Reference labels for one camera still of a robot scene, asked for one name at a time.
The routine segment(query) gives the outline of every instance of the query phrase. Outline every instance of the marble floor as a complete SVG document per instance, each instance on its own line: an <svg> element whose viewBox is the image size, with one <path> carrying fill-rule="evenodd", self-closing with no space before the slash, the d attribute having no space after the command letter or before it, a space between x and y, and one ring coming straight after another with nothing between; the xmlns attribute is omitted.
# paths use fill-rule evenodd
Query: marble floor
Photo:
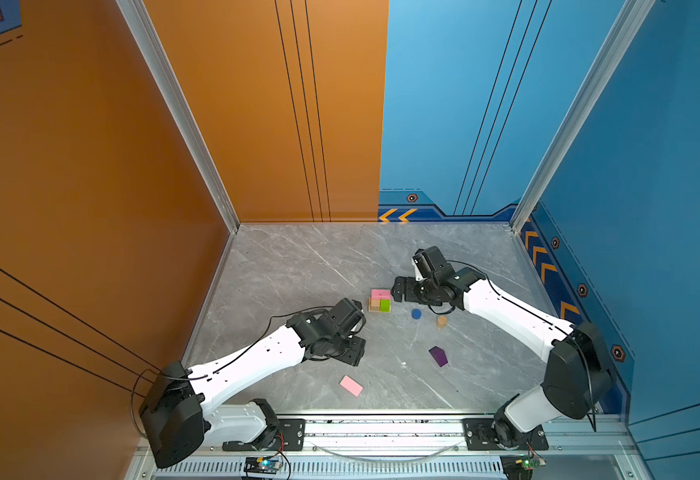
<svg viewBox="0 0 700 480"><path fill-rule="evenodd" d="M368 304L372 288L412 276L417 248L436 245L448 259L479 266L500 288L553 312L528 255L501 224L244 224L232 242L211 307L192 346L190 365L255 341L270 315L333 305L344 296ZM261 380L230 399L266 398L276 412L306 408L466 408L494 412L538 385L544 364L524 345L478 316L457 310L448 325L412 303L392 313L367 312L360 365L304 362ZM274 319L270 331L285 319ZM433 346L446 351L438 367ZM364 389L340 387L349 375Z"/></svg>

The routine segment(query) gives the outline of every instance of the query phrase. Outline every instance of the aluminum frame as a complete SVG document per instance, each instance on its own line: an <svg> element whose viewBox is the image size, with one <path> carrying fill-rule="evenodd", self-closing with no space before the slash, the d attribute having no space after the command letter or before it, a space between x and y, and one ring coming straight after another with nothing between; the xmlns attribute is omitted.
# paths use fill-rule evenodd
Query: aluminum frame
<svg viewBox="0 0 700 480"><path fill-rule="evenodd" d="M606 84L611 80L616 66L620 64L627 48L643 24L643 20L649 14L654 1L625 1L620 14L617 15L609 34L606 36L604 44L601 45L598 55L590 66L580 90L576 92L564 121L558 127L558 131L542 157L537 171L534 172L534 176L526 187L524 196L521 197L518 207L510 218L510 228L514 234L520 232L534 206L542 197L542 193L555 175L560 162L566 157L566 152L569 151L569 147L593 110L595 102L598 101Z"/></svg>
<svg viewBox="0 0 700 480"><path fill-rule="evenodd" d="M395 457L428 456L449 447L441 454L448 459L512 456L524 450L468 450L462 418L492 418L493 415L469 410L301 410L278 414L279 418L304 418L305 448L289 452L289 458L344 456ZM550 449L546 458L555 456L613 455L624 475L632 472L639 480L651 480L632 436L617 415L598 415L598 433L587 420L556 418L544 425ZM240 452L224 452L221 446L203 446L192 458L239 457ZM139 480L156 471L147 442L142 440L134 453L126 480Z"/></svg>
<svg viewBox="0 0 700 480"><path fill-rule="evenodd" d="M227 225L230 234L236 234L240 226L238 215L232 206L230 196L222 183L220 172L214 165L209 148L203 139L198 123L192 116L190 105L182 92L179 80L169 62L166 51L158 38L150 15L142 0L116 0L126 24L134 36L137 46L153 74L158 89L163 95L166 106L169 107L177 128L185 139L192 159L196 162L198 171L203 178L206 188L214 200L214 205Z"/></svg>

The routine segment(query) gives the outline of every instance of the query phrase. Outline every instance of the white robotic arm link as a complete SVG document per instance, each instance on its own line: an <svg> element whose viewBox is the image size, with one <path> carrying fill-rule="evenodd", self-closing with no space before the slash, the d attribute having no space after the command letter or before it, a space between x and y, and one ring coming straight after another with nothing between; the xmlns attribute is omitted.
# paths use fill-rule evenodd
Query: white robotic arm link
<svg viewBox="0 0 700 480"><path fill-rule="evenodd" d="M414 277L397 277L397 302L449 303L492 322L547 363L544 381L511 398L494 415L498 443L522 446L536 426L559 416L583 418L616 379L602 334L592 323L575 326L502 291L476 267L455 271L431 246L412 258Z"/></svg>
<svg viewBox="0 0 700 480"><path fill-rule="evenodd" d="M585 417L614 384L614 364L594 324L575 326L538 310L502 291L477 267L455 271L435 246L417 250L413 264L415 277L395 279L393 300L448 303L450 312L466 310L508 332L547 363L540 385L511 398L494 414L499 446L525 445L535 427L558 416ZM224 402L305 360L358 364L365 340L355 334L366 322L359 302L345 298L330 310L316 307L290 315L284 326L238 352L189 369L174 362L161 371L139 408L159 468L174 465L202 444L242 442L252 449L275 449L278 418L266 400Z"/></svg>
<svg viewBox="0 0 700 480"><path fill-rule="evenodd" d="M267 400L223 403L305 360L331 358L358 365L366 343L356 336L366 322L360 302L345 298L330 310L317 307L292 315L269 336L221 359L189 369L174 362L161 371L139 408L159 468L176 464L203 444L277 447L278 418Z"/></svg>

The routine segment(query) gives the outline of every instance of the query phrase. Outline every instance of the stacked blocks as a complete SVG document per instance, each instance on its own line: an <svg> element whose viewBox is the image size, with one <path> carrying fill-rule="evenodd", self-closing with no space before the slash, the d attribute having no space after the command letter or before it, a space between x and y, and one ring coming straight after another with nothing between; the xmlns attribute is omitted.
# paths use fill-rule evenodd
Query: stacked blocks
<svg viewBox="0 0 700 480"><path fill-rule="evenodd" d="M390 290L372 290L372 298L368 299L369 312L392 311Z"/></svg>

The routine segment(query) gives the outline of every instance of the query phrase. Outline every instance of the pink block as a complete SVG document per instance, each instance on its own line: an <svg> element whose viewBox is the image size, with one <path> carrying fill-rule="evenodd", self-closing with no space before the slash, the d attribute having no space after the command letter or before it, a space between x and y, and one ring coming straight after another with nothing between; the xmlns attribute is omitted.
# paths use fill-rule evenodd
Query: pink block
<svg viewBox="0 0 700 480"><path fill-rule="evenodd" d="M380 300L392 300L390 296L390 290L372 290L372 298L379 298Z"/></svg>
<svg viewBox="0 0 700 480"><path fill-rule="evenodd" d="M339 383L339 385L345 387L345 389L347 389L348 392L352 393L355 396L361 395L361 390L363 390L363 387L360 386L358 382L346 375L345 378L342 379L342 381Z"/></svg>

